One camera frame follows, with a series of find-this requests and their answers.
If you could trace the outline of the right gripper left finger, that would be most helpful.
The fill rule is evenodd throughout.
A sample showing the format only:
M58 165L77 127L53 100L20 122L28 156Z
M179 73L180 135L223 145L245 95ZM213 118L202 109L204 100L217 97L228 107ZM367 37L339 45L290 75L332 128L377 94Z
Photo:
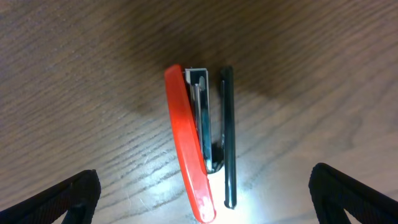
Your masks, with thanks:
M1 223L90 224L100 199L101 185L95 170L84 170L1 211Z

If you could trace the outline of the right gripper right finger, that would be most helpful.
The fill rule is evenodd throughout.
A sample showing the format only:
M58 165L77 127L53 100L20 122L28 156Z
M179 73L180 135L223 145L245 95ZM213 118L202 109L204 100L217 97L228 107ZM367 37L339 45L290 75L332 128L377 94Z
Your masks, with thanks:
M313 167L308 187L320 223L397 223L397 201L328 164Z

